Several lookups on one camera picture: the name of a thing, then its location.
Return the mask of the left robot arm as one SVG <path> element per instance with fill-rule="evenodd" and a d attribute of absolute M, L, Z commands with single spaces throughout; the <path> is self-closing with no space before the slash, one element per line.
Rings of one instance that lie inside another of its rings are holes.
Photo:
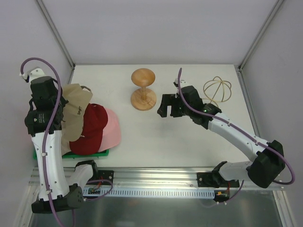
<path fill-rule="evenodd" d="M 32 98 L 25 125 L 35 147 L 40 179 L 32 212 L 48 214 L 78 209 L 84 203 L 86 183 L 94 184 L 99 179 L 97 165 L 94 160 L 78 162 L 72 175 L 65 177 L 61 122 L 67 101 L 62 96 L 61 86 L 52 77 L 33 79 L 30 88 Z"/>

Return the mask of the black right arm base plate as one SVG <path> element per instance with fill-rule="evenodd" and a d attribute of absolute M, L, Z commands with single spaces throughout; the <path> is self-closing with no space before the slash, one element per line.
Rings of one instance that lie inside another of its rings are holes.
<path fill-rule="evenodd" d="M 238 188 L 240 183 L 238 180 L 227 181 L 219 173 L 213 172 L 198 172 L 196 174 L 198 187 L 231 187 Z"/>

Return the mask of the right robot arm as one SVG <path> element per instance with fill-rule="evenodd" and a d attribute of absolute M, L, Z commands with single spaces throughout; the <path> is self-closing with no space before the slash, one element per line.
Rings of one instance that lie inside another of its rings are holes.
<path fill-rule="evenodd" d="M 269 187 L 285 168 L 282 144 L 276 140 L 268 142 L 236 126 L 220 108 L 203 103 L 193 86 L 182 87 L 181 91 L 181 94 L 163 94 L 157 113 L 162 118 L 188 116 L 195 124 L 229 141 L 248 158 L 238 163 L 222 161 L 202 178 L 203 183 L 219 188 L 230 181 L 244 180 L 261 188 Z"/>

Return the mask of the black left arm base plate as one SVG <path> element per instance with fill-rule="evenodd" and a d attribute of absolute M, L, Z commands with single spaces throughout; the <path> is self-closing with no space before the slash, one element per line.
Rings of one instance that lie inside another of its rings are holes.
<path fill-rule="evenodd" d="M 91 178 L 91 180 L 108 180 L 111 183 L 114 181 L 114 171 L 113 170 L 98 170 L 98 173 Z M 107 181 L 95 182 L 95 185 L 110 185 Z"/>

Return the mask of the pink cap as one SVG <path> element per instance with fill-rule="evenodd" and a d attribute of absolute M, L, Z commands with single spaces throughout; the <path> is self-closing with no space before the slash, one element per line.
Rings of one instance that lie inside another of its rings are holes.
<path fill-rule="evenodd" d="M 121 142 L 121 129 L 118 116 L 109 108 L 105 108 L 107 113 L 107 124 L 103 129 L 103 137 L 98 152 L 116 147 Z"/>

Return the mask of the dark red cap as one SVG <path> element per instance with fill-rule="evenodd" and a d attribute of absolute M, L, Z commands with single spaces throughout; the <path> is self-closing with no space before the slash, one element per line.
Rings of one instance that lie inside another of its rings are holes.
<path fill-rule="evenodd" d="M 80 137 L 69 142 L 71 152 L 76 155 L 93 155 L 102 151 L 103 131 L 108 123 L 108 115 L 103 106 L 89 104 L 84 114 L 84 125 Z"/>

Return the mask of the beige sport cap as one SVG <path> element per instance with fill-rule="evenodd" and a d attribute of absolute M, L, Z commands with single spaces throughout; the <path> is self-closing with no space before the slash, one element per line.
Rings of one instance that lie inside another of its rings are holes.
<path fill-rule="evenodd" d="M 84 114 L 93 93 L 87 86 L 68 84 L 62 88 L 62 96 L 68 101 L 63 108 L 61 138 L 61 153 L 65 155 L 71 151 L 69 143 L 75 142 L 82 134 Z"/>

